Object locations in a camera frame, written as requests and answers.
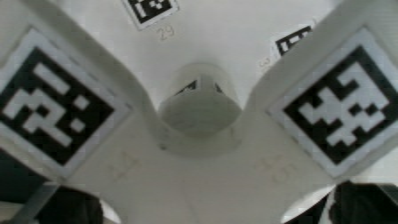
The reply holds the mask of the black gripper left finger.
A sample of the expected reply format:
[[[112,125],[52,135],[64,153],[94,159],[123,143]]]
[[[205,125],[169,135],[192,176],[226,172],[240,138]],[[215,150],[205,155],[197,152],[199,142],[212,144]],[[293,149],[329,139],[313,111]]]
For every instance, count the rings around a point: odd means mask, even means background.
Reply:
[[[25,204],[41,183],[6,183],[6,201]],[[100,199],[61,187],[36,216],[38,224],[105,224]]]

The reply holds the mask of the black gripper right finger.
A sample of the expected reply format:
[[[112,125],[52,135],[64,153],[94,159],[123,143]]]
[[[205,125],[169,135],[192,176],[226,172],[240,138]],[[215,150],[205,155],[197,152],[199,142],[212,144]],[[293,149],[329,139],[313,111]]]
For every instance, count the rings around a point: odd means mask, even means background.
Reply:
[[[283,224],[398,224],[398,186],[347,181]]]

